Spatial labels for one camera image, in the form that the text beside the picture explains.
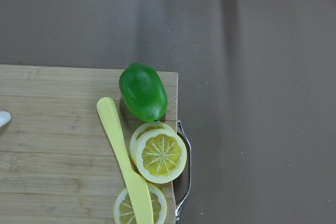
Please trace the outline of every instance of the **metal handle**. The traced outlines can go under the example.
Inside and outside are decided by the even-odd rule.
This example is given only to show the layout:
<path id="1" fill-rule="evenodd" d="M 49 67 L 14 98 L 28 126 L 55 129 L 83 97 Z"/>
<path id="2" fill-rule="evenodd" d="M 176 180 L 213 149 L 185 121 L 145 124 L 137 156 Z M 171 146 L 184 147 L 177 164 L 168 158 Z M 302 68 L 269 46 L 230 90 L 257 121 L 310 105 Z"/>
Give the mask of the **metal handle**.
<path id="1" fill-rule="evenodd" d="M 183 207 L 184 203 L 186 202 L 187 197 L 189 196 L 189 193 L 190 193 L 190 190 L 191 190 L 191 144 L 190 144 L 188 138 L 186 137 L 186 135 L 184 133 L 182 123 L 181 123 L 180 120 L 177 121 L 177 133 L 181 136 L 182 140 L 184 141 L 184 144 L 187 147 L 188 190 L 187 190 L 186 194 L 184 195 L 184 197 L 182 198 L 182 200 L 176 204 L 176 208 L 175 208 L 176 222 L 178 222 L 179 219 L 180 219 L 180 213 L 181 213 L 182 207 Z"/>

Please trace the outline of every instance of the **bamboo board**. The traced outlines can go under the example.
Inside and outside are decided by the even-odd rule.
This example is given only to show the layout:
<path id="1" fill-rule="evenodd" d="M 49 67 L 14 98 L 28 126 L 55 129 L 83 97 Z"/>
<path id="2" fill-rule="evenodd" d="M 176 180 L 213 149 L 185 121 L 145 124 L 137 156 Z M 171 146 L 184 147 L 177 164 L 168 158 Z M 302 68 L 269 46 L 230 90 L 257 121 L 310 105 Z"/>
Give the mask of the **bamboo board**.
<path id="1" fill-rule="evenodd" d="M 115 100 L 125 143 L 143 122 L 126 109 L 122 70 L 0 65 L 1 224 L 114 223 L 124 181 L 98 118 L 101 97 Z M 168 96 L 163 122 L 176 129 L 177 73 L 158 72 Z M 166 224 L 175 223 L 172 183 Z"/>

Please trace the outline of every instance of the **yellow lemon slice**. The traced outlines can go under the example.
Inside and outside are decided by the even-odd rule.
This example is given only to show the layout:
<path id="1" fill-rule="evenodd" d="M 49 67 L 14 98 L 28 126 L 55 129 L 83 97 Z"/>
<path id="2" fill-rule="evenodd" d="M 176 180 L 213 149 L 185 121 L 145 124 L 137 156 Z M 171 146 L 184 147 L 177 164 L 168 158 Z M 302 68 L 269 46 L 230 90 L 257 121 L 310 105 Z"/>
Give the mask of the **yellow lemon slice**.
<path id="1" fill-rule="evenodd" d="M 154 224 L 163 224 L 167 216 L 166 199 L 156 186 L 147 183 L 152 199 Z M 113 215 L 115 224 L 136 224 L 130 196 L 125 188 L 117 197 Z"/>
<path id="2" fill-rule="evenodd" d="M 173 128 L 171 128 L 168 124 L 165 124 L 163 122 L 151 122 L 151 123 L 144 123 L 142 125 L 140 125 L 132 134 L 131 137 L 131 142 L 130 142 L 130 154 L 131 154 L 131 159 L 134 162 L 134 147 L 135 147 L 135 143 L 136 141 L 139 139 L 139 137 L 149 131 L 149 130 L 153 130 L 153 129 L 167 129 L 170 131 L 173 131 Z"/>
<path id="3" fill-rule="evenodd" d="M 177 178 L 186 159 L 183 140 L 167 129 L 149 130 L 135 144 L 135 165 L 141 175 L 153 183 L 167 183 Z"/>

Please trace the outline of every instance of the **table surface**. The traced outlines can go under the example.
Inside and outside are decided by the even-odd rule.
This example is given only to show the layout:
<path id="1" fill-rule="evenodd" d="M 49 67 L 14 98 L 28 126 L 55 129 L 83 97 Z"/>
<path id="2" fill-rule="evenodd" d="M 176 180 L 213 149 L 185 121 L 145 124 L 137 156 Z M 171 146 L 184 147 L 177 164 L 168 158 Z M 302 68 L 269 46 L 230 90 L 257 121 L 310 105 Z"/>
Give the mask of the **table surface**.
<path id="1" fill-rule="evenodd" d="M 193 147 L 179 223 L 336 222 L 336 0 L 0 6 L 1 64 L 179 73 Z"/>

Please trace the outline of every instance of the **knife handle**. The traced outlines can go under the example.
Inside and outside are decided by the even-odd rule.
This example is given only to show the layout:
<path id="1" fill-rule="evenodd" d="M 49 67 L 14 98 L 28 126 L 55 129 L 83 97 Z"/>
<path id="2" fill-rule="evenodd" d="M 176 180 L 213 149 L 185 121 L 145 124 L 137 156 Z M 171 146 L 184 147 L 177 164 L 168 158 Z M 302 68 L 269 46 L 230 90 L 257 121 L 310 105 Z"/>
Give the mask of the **knife handle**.
<path id="1" fill-rule="evenodd" d="M 128 157 L 124 136 L 118 116 L 116 104 L 109 97 L 101 98 L 97 102 L 97 111 L 106 135 L 110 140 L 115 156 L 117 157 L 123 176 L 132 169 Z"/>

